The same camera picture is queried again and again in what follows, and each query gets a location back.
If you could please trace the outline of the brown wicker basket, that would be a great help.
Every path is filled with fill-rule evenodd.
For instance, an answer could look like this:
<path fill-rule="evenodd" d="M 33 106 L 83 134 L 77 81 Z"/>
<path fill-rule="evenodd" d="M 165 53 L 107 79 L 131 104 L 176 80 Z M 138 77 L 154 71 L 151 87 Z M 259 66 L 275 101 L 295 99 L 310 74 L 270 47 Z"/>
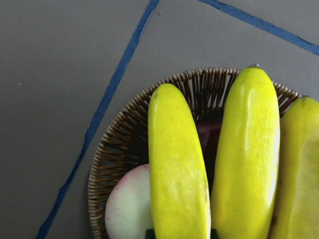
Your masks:
<path fill-rule="evenodd" d="M 144 164 L 150 165 L 148 112 L 154 91 L 162 84 L 172 84 L 185 97 L 195 126 L 197 121 L 220 121 L 222 124 L 227 96 L 240 73 L 237 69 L 209 68 L 174 75 L 147 88 L 118 114 L 98 146 L 89 177 L 89 213 L 96 238 L 109 238 L 105 226 L 105 207 L 116 184 L 130 170 Z M 273 86 L 282 116 L 299 94 L 276 83 Z M 210 209 L 212 188 L 208 187 Z M 217 234 L 211 217 L 210 234 L 212 232 Z"/>

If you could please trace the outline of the yellow banana bunch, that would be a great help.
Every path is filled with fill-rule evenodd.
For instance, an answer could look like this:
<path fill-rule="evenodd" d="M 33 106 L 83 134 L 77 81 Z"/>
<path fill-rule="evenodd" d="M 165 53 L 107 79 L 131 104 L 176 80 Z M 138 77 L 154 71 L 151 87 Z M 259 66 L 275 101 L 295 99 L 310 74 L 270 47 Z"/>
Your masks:
<path fill-rule="evenodd" d="M 281 116 L 256 66 L 241 71 L 226 99 L 211 217 L 221 239 L 319 236 L 319 104 L 302 97 Z"/>

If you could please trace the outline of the dark purple fruit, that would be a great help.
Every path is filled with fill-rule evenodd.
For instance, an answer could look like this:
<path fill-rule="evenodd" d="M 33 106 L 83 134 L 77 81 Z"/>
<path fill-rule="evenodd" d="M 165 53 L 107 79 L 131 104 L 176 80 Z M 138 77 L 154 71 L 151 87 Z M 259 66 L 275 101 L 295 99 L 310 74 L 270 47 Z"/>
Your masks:
<path fill-rule="evenodd" d="M 221 122 L 197 121 L 196 128 L 205 162 L 208 185 L 209 188 L 211 188 L 213 184 L 214 166 L 221 130 Z"/>

